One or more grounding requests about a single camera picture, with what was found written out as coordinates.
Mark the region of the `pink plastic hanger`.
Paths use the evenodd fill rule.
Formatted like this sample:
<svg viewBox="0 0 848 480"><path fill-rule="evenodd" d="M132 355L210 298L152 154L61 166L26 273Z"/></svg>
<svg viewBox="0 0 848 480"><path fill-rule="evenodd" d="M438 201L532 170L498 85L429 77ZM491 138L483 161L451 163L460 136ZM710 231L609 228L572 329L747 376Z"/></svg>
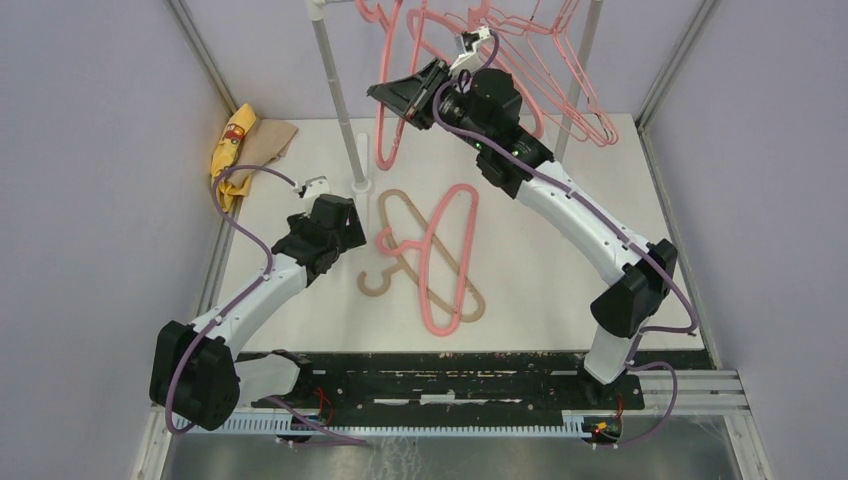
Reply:
<svg viewBox="0 0 848 480"><path fill-rule="evenodd" d="M403 0L391 1L390 11L389 13L386 13L383 10L382 4L379 1L374 1L372 6L369 6L367 2L363 0L356 0L354 2L362 18L367 23L378 24L384 32L384 43L381 51L380 71L378 77L379 84L385 84L388 81L393 41L403 3ZM386 100L386 96L377 98L378 107L376 113L375 126L375 162L376 166L381 171L389 171L395 165L401 135L401 130L399 133L395 134L394 140L391 144L391 149L389 153L385 155L383 153L382 147L384 140L386 112L389 107L389 105L386 103Z"/></svg>
<svg viewBox="0 0 848 480"><path fill-rule="evenodd" d="M436 58L448 58L443 51L439 50L427 40L425 30L430 24L443 27L450 33L451 36L458 36L462 31L466 30L466 23L463 22L462 18L456 20L454 15L450 12L437 13L429 8L423 7L409 9L406 13L406 24L414 43L414 57L427 52ZM495 65L513 75L515 87L521 94L524 103L522 112L531 114L533 118L533 126L531 127L530 132L534 137L541 139L545 131L545 120L539 105L531 97L524 83L505 61L501 60L499 57L495 60Z"/></svg>
<svg viewBox="0 0 848 480"><path fill-rule="evenodd" d="M437 237L437 228L451 200L462 192L469 195L470 207L463 237L461 258L455 260ZM468 184L456 184L452 186L441 198L428 220L420 214L408 195L399 189L390 189L381 194L379 198L379 210L382 218L386 217L385 202L390 196L398 196L404 201L416 221L424 230L424 236L420 241L398 241L393 236L391 225L385 223L376 237L377 249L384 255L396 257L402 268L408 266L403 258L403 254L406 251L417 250L419 252L418 269L414 272L416 275L414 282L418 286L420 310L424 327L434 336L446 337L453 334L462 322L469 323L479 320L485 312L486 304L482 295L468 280L479 204L478 191ZM456 275L457 285L452 304L446 303L441 297L433 294L429 288L429 265L431 250L433 248L441 252L448 266L451 267Z"/></svg>

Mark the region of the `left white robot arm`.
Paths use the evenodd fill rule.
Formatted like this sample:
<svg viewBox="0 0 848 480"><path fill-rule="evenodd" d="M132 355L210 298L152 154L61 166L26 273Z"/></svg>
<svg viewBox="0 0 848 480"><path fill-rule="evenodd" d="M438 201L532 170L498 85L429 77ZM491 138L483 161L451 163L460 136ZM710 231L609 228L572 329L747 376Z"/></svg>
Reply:
<svg viewBox="0 0 848 480"><path fill-rule="evenodd" d="M245 289L188 324L159 332L149 397L171 414L212 431L239 407L278 395L293 407L313 397L313 378L280 354L241 361L247 341L287 301L327 273L365 234L350 198L320 194L308 213L287 219L290 231L271 248L271 264Z"/></svg>

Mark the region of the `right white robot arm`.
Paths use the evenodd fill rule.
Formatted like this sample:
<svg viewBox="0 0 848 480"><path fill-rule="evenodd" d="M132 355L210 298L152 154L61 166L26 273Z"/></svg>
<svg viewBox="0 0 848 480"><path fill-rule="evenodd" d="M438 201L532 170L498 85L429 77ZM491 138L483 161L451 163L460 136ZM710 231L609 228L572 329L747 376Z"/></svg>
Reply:
<svg viewBox="0 0 848 480"><path fill-rule="evenodd" d="M641 329L670 293L677 248L627 229L576 185L553 152L521 126L522 96L503 70L452 75L435 59L413 75L369 86L366 94L419 130L439 125L473 147L491 185L540 215L589 260L607 287L590 305L597 329L577 392L591 408L606 406L617 396L616 381Z"/></svg>

